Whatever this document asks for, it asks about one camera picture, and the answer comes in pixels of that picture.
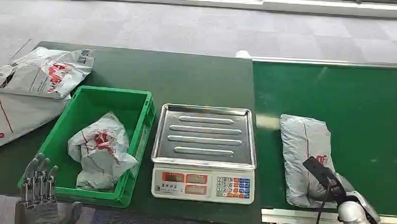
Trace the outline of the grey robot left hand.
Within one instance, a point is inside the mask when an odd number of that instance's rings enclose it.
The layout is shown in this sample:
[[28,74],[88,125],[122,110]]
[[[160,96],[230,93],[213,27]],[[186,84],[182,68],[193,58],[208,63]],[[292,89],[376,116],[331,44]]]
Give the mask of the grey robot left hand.
[[15,204],[14,224],[76,224],[83,204],[73,202],[59,217],[55,194],[58,166],[49,168],[50,159],[38,153],[24,171],[21,198]]

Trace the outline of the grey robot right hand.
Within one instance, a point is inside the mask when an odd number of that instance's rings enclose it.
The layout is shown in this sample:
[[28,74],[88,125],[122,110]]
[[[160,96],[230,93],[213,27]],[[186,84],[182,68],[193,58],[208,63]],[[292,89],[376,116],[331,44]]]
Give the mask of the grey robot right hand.
[[333,202],[338,206],[346,201],[357,200],[353,195],[354,187],[342,175],[325,167],[314,157],[309,157],[302,164],[324,189],[323,193],[319,193],[316,189],[313,194],[314,199]]

